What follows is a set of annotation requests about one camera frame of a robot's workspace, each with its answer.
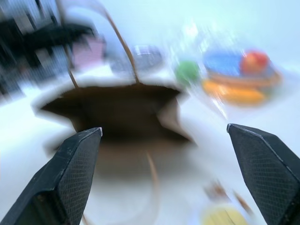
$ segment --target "paper bag handle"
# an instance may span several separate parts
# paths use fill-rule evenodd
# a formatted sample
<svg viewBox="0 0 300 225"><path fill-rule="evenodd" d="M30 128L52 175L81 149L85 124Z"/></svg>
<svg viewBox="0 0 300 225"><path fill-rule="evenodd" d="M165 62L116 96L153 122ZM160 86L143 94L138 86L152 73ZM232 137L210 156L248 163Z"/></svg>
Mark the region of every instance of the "paper bag handle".
<svg viewBox="0 0 300 225"><path fill-rule="evenodd" d="M62 0L55 0L56 1L56 5L57 5L57 8L58 8L58 11L59 11L59 14L60 14L60 21L61 23L64 23L64 18L65 18L65 10L64 10L64 6L63 6L63 3L62 3ZM133 72L134 72L134 75L135 75L135 81L136 83L140 83L139 79L138 79L138 75L137 75L137 70L136 70L136 67L135 67L135 60L134 60L134 57L128 47L128 45L126 44L126 42L124 41L124 39L122 38L119 30L117 29L115 23L113 22L112 18L110 17L110 15L108 14L107 10L105 9L104 6L102 6L98 1L94 1L94 0L86 0L86 1L82 1L82 0L72 0L72 1L64 1L64 4L65 4L65 7L69 7L69 6L79 6L79 7L84 7L84 8L87 8L87 9L90 9L92 11L95 11L97 13L100 13L104 18L106 18L109 22L109 24L112 26L114 32L116 33L119 41L121 42L125 52L126 52L126 55L128 56L129 58L129 61L130 61L130 64L132 66L132 69L133 69ZM69 65L72 64L72 61L71 61L71 54L68 50L68 48L65 47L65 52L67 54L67 58L68 58L68 63ZM76 88L78 88L78 85L75 81L75 78L70 70L70 66L68 68L68 72L69 72L69 75L71 77L71 80L74 84L74 86Z"/></svg>

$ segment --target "white surface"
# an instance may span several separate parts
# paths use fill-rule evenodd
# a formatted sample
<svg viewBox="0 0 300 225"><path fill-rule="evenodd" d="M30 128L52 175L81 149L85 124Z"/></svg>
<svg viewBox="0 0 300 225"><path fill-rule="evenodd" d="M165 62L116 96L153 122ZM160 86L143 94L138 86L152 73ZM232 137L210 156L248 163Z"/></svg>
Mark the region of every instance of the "white surface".
<svg viewBox="0 0 300 225"><path fill-rule="evenodd" d="M182 21L192 18L203 24L215 23L246 34L254 45L266 50L275 63L298 70L300 45L297 43L300 32L297 27L300 3L297 0L102 2L130 46L160 45L164 31L178 27ZM88 15L87 19L95 23L99 32L105 35L110 50L121 49L112 28L104 19L87 10L70 10L70 17L78 18L78 15ZM103 74L103 68L89 73L98 76ZM60 120L55 123L36 118L30 107L34 96L32 94L30 98L0 107L0 219L32 175L50 159L43 150L43 143L53 135L72 130L68 121ZM238 120L232 119L230 122L274 133L299 156L299 98L300 92L294 93L292 97L258 110L252 117L239 117ZM162 192L156 224L187 224L193 206L203 197L203 184L218 178L227 186L233 186L245 198L257 215L257 224L264 225L265 222L243 183L229 135L226 133L227 121L211 112L197 99L190 98L181 103L181 122L194 137L198 147L155 157ZM137 171L133 167L132 161L128 161L121 169L107 166L104 172L96 171L86 207L86 215L94 224L106 225L130 218L149 201L149 172Z"/></svg>
<svg viewBox="0 0 300 225"><path fill-rule="evenodd" d="M99 78L99 74L106 74L106 77ZM161 80L167 80L167 70L162 70L157 75L165 76ZM107 66L78 75L77 80L84 84L87 77L92 77L92 80L98 77L102 83L120 81L113 77ZM59 122L56 123L35 117L30 103L37 95L39 91L35 94L31 92L30 97L0 107L0 219L33 174L50 159L43 150L43 144L57 134L73 130L69 121L62 118L56 118ZM295 93L294 96L256 112L252 118L230 122L274 133L299 156L299 97L300 92ZM254 210L258 224L265 224L243 183L230 137L226 132L227 121L194 97L180 103L180 118L183 127L192 135L198 147L187 146L183 150L154 154L161 187L161 206L156 224L187 224L193 208L203 199L204 184L215 179L219 179L227 187L233 187ZM129 153L114 157L117 160L115 163L105 163L99 156L85 211L87 218L94 224L106 225L129 219L150 201L151 179L145 156L137 157Z"/></svg>

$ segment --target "white table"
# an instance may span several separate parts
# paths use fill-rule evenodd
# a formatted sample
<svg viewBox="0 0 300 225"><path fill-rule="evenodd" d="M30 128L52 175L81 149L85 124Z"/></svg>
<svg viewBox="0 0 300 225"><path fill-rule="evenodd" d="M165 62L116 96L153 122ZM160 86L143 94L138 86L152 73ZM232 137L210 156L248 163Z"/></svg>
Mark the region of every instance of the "white table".
<svg viewBox="0 0 300 225"><path fill-rule="evenodd" d="M83 84L87 76L98 77L101 83L124 82L115 78L108 66L100 66L78 75L77 81ZM168 70L161 70L155 77L164 77L161 81L167 81ZM47 89L50 90L44 91L54 92L52 87ZM30 103L38 95L39 91L0 107L0 219L33 174L51 158L43 150L45 141L59 133L73 131L70 121L66 119L48 121L35 117ZM300 156L300 143L297 141L300 130L299 98L300 91L257 110L252 116L239 117L237 120L233 118L230 122L276 134ZM243 196L255 212L257 224L265 224L243 182L226 132L228 121L195 97L181 102L180 108L181 123L198 146L187 146L181 151L174 150L173 154L154 156L161 188L161 206L155 224L187 224L193 207L203 198L203 186L216 179L226 187L233 187ZM143 163L135 158L129 155L128 161L121 165L105 164L99 166L99 171L96 169L85 210L87 218L94 224L106 225L129 219L149 202L151 177L149 171L143 169L147 168L147 161Z"/></svg>

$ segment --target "black object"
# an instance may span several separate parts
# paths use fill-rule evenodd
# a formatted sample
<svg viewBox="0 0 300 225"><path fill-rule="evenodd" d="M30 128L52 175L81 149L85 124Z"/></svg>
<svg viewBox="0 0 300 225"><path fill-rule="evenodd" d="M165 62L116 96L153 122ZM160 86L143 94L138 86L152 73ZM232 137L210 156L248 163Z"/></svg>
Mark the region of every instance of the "black object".
<svg viewBox="0 0 300 225"><path fill-rule="evenodd" d="M66 139L31 179L0 225L78 225L90 194L102 131Z"/></svg>
<svg viewBox="0 0 300 225"><path fill-rule="evenodd" d="M275 135L229 124L246 186L268 225L300 224L300 159Z"/></svg>
<svg viewBox="0 0 300 225"><path fill-rule="evenodd" d="M40 15L43 16L44 14L43 14L43 8L42 8L41 1L40 0L35 0L35 1L36 1L36 5L37 5Z"/></svg>
<svg viewBox="0 0 300 225"><path fill-rule="evenodd" d="M31 16L27 15L32 26ZM34 32L22 34L14 19L0 22L0 64L4 68L17 66L25 58L30 67L41 65L36 51L46 49L53 53L52 47L72 46L73 42L82 39L82 35L94 35L90 27L78 24L59 25L55 18L52 23Z"/></svg>

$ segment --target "green ball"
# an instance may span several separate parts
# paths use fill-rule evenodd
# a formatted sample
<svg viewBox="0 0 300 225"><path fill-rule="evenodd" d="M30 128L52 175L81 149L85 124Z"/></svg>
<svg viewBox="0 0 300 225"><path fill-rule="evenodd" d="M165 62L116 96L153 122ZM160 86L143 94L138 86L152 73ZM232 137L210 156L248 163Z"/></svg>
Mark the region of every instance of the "green ball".
<svg viewBox="0 0 300 225"><path fill-rule="evenodd" d="M177 80L185 85L199 79L199 66L194 61L182 61L175 70Z"/></svg>

